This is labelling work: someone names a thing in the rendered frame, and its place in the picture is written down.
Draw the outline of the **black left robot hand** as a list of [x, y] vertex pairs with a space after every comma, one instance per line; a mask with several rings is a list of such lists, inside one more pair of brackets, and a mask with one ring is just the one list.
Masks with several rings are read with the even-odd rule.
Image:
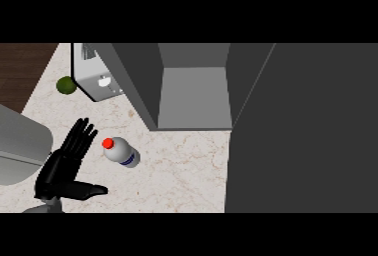
[[43, 165], [34, 185], [37, 199], [68, 198], [84, 201], [93, 196], [108, 194], [105, 186], [76, 180], [96, 135], [95, 125], [89, 123], [87, 118], [80, 118], [61, 147], [53, 151]]

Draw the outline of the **grey open cabinet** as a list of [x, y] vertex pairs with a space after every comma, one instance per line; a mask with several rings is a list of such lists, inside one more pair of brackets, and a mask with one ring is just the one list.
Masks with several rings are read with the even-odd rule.
[[235, 127], [272, 43], [96, 43], [93, 48], [152, 131]]

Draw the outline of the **dark grey cabinet door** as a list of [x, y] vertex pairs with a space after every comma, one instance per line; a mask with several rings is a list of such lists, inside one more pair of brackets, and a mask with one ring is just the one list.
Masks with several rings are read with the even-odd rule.
[[231, 134], [229, 212], [378, 212], [378, 44], [279, 44]]

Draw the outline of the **pale grey rounded appliance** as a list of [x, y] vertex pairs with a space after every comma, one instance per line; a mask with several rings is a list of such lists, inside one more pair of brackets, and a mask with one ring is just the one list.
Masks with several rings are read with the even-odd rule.
[[37, 172], [52, 145], [49, 128], [0, 104], [0, 185], [20, 183]]

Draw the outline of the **white bottle with red cap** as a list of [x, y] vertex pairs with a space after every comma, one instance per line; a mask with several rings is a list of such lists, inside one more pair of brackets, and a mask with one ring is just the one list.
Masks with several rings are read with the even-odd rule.
[[141, 162], [141, 153], [121, 137], [105, 138], [102, 141], [107, 158], [127, 168], [135, 168]]

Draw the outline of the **green lime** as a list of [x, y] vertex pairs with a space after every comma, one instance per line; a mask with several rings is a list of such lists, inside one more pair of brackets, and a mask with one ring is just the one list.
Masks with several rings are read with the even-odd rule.
[[70, 95], [76, 92], [77, 85], [70, 76], [65, 76], [58, 80], [56, 89], [65, 95]]

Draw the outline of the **silver toaster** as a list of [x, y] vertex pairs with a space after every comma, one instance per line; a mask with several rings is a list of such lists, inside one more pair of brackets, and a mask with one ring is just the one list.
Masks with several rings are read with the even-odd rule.
[[71, 44], [71, 78], [93, 102], [123, 94], [123, 89], [90, 43]]

